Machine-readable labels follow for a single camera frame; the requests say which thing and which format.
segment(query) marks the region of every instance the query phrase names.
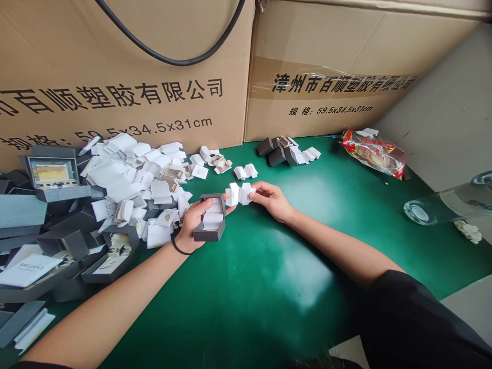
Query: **white wall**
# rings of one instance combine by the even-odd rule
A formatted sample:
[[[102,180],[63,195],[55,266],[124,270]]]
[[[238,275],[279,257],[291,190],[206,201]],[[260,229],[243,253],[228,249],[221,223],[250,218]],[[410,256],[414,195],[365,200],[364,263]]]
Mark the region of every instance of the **white wall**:
[[[435,191],[492,170],[492,25],[481,24],[375,128]],[[470,223],[492,243],[492,217]]]

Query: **plastic wrap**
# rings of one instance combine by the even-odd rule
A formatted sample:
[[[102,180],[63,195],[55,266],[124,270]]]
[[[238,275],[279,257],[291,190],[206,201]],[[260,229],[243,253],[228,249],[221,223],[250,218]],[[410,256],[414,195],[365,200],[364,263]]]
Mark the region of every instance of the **plastic wrap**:
[[[397,179],[403,179],[405,152],[389,141],[365,138],[346,130],[340,144],[362,164]]]

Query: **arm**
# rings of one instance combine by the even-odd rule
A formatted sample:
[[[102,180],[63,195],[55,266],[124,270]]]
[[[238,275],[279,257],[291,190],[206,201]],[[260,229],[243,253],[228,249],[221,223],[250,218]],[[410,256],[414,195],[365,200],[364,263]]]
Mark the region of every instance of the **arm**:
[[[257,182],[252,187],[252,201],[263,205],[279,222],[287,224],[317,247],[360,286],[369,287],[388,270],[403,269],[375,248],[338,232],[296,211],[277,186]]]
[[[212,199],[191,205],[175,239],[180,250],[191,253],[204,244],[193,240],[193,230],[211,206]],[[226,215],[234,209],[228,208]],[[152,257],[74,310],[48,332],[22,361],[72,368],[98,367],[187,258],[168,242]]]

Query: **black cable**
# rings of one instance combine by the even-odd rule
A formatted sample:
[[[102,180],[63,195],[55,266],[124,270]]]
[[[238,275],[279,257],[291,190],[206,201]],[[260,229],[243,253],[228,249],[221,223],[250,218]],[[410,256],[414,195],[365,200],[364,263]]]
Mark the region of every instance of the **black cable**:
[[[212,46],[212,48],[207,51],[205,54],[194,57],[192,59],[188,60],[175,60],[175,59],[170,59],[168,57],[165,57],[163,55],[160,55],[156,53],[154,50],[149,48],[147,45],[142,43],[139,39],[137,39],[133,33],[131,33],[128,28],[125,27],[123,23],[118,19],[118,17],[113,13],[113,11],[110,9],[108,4],[104,2],[104,0],[96,0],[96,3],[101,7],[104,13],[109,17],[110,20],[113,21],[113,23],[119,28],[121,32],[125,34],[126,37],[128,37],[136,46],[140,47],[142,50],[144,50],[147,54],[149,54],[151,57],[156,58],[157,60],[160,60],[161,62],[177,66],[177,67],[186,67],[194,64],[198,64],[209,57],[211,57],[215,52],[222,46],[224,41],[227,39],[229,34],[231,33],[232,29],[236,25],[237,19],[239,18],[239,15],[241,14],[242,7],[244,5],[245,0],[239,0],[239,3],[237,4],[236,11],[234,12],[234,15],[232,16],[231,22],[225,29],[224,33],[222,36],[219,38],[217,43]]]

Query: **pile of gray boxes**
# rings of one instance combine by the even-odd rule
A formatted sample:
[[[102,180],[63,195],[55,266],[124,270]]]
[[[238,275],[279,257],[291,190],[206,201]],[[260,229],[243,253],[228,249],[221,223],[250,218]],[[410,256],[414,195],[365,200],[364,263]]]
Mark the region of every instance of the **pile of gray boxes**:
[[[34,243],[44,255],[68,260],[26,288],[0,285],[0,349],[35,318],[45,300],[86,299],[97,284],[113,282],[135,259],[140,244],[135,226],[98,232],[102,222],[96,221],[91,203],[106,193],[79,177],[92,157],[79,157],[79,152],[35,145],[33,155],[19,156],[25,171],[0,175],[0,267],[23,245]],[[128,235],[132,253],[112,273],[92,274],[108,258],[113,233]]]

